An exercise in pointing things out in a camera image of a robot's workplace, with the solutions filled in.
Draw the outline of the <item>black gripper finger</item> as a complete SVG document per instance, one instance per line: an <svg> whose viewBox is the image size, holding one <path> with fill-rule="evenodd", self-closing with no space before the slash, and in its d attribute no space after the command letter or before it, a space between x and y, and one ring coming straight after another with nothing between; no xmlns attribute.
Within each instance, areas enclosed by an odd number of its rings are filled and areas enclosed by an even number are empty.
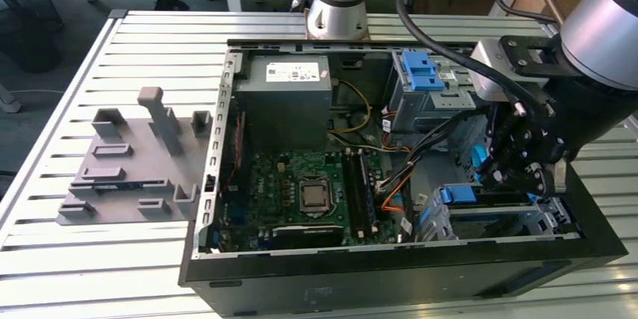
<svg viewBox="0 0 638 319"><path fill-rule="evenodd" d="M520 102L489 106L485 135L489 143L481 162L481 183L488 188L524 188L527 150L527 110Z"/></svg>
<svg viewBox="0 0 638 319"><path fill-rule="evenodd" d="M521 135L521 178L529 192L565 191L565 161L561 139L532 128Z"/></svg>

